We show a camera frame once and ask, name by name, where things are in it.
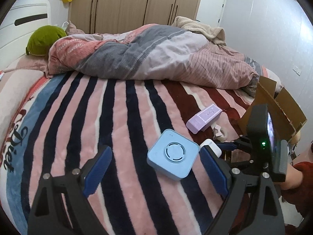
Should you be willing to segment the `red sleeve forearm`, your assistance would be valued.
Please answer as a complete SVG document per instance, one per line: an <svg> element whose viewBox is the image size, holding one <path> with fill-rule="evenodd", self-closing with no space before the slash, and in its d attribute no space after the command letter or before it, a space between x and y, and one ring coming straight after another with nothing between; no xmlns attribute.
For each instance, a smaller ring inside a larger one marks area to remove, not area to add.
<svg viewBox="0 0 313 235"><path fill-rule="evenodd" d="M302 184L295 189L282 190L281 194L304 218L312 210L312 163L300 162L293 167L303 173Z"/></svg>

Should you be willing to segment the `right hand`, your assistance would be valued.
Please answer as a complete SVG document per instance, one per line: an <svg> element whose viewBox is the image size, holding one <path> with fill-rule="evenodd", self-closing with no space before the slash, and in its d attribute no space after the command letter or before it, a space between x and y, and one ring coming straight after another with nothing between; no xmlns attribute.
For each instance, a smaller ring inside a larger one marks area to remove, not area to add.
<svg viewBox="0 0 313 235"><path fill-rule="evenodd" d="M289 190L298 188L303 181L303 173L288 164L285 182L278 183L281 190Z"/></svg>

